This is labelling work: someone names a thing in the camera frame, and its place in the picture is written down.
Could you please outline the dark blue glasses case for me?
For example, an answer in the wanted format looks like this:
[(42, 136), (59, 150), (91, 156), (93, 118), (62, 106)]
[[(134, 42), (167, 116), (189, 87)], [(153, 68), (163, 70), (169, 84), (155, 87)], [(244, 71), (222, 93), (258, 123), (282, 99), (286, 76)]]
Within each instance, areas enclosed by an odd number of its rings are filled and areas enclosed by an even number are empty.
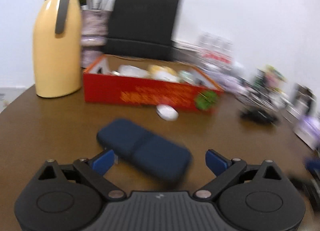
[(97, 141), (136, 168), (168, 183), (180, 181), (192, 159), (187, 148), (123, 118), (99, 130)]

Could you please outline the black paper shopping bag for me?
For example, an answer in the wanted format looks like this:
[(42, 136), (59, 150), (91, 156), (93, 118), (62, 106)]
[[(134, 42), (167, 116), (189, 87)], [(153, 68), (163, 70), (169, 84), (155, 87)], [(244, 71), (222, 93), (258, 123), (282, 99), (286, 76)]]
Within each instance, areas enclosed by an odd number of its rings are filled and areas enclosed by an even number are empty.
[(179, 5), (180, 0), (115, 0), (104, 53), (171, 61)]

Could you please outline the colourful snack packet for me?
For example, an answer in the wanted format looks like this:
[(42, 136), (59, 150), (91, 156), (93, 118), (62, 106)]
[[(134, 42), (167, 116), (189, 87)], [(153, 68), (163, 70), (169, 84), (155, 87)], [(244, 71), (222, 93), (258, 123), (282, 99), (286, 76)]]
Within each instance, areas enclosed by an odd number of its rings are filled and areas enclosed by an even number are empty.
[(273, 90), (279, 89), (286, 78), (275, 67), (267, 65), (265, 68), (265, 78), (267, 87)]

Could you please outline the red cardboard box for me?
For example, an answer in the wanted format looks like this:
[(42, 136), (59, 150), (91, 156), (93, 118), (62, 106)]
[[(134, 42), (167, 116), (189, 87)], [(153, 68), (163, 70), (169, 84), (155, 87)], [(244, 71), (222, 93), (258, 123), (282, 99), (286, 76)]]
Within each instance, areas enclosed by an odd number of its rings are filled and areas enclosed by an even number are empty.
[[(116, 75), (122, 65), (147, 70), (152, 65), (168, 67), (175, 72), (190, 72), (196, 83), (175, 83), (151, 77)], [(191, 64), (152, 59), (102, 55), (83, 72), (86, 102), (132, 106), (169, 105), (176, 110), (212, 113), (223, 94), (223, 88)]]

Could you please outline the purple knitted scrunchie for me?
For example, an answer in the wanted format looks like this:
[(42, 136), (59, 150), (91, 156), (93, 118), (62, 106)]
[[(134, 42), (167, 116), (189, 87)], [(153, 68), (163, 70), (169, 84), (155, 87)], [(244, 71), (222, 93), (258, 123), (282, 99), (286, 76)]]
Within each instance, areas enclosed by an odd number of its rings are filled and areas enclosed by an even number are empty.
[(220, 74), (219, 79), (217, 80), (219, 85), (228, 93), (238, 93), (242, 88), (240, 81), (230, 75)]

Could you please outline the yellow thermos jug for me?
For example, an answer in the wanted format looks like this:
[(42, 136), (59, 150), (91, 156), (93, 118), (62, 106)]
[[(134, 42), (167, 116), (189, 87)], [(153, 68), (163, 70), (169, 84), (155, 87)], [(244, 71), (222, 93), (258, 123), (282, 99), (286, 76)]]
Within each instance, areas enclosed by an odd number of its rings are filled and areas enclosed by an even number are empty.
[(36, 94), (57, 98), (81, 87), (79, 0), (45, 0), (33, 29)]

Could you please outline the white sheep plush toy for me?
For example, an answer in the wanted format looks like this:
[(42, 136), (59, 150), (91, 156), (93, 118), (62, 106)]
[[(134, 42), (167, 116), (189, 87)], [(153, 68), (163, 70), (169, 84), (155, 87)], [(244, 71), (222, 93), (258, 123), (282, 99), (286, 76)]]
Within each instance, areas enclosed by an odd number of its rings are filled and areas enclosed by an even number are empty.
[(174, 82), (174, 83), (179, 82), (179, 77), (177, 72), (170, 67), (149, 65), (148, 72), (150, 74), (150, 77), (153, 80)]

